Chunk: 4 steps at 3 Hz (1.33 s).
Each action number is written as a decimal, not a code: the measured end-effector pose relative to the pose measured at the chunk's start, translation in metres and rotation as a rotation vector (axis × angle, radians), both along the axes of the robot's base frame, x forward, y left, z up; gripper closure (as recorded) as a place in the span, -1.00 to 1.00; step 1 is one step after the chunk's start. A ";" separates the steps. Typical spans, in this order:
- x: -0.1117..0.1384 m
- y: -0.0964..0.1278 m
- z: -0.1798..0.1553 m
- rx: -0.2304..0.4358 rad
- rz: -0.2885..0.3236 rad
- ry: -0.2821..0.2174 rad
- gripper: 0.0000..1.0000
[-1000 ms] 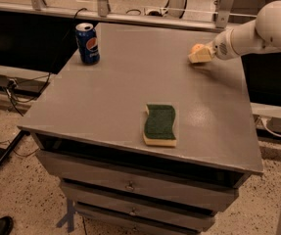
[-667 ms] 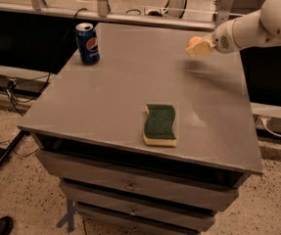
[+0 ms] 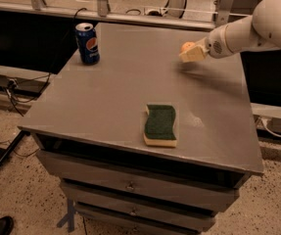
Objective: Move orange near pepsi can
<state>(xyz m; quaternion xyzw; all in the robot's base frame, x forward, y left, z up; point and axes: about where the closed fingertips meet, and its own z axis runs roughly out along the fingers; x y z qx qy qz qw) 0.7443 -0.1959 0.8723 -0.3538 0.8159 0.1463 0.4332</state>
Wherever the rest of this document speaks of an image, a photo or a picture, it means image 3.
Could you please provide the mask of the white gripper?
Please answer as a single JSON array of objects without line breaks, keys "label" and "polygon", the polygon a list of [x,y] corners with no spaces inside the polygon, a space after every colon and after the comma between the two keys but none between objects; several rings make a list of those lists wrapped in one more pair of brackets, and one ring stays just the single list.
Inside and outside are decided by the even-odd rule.
[{"label": "white gripper", "polygon": [[223,25],[212,30],[206,37],[199,40],[196,45],[184,50],[179,57],[184,63],[198,62],[206,56],[216,59],[229,57],[232,52],[226,41],[227,26]]}]

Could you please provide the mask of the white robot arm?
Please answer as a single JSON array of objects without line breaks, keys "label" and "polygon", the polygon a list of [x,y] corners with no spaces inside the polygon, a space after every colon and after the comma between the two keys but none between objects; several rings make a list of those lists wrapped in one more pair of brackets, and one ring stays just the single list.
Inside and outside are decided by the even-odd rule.
[{"label": "white robot arm", "polygon": [[184,63],[206,56],[221,59],[241,52],[281,50],[281,0],[262,0],[253,14],[221,25],[197,42],[182,45]]}]

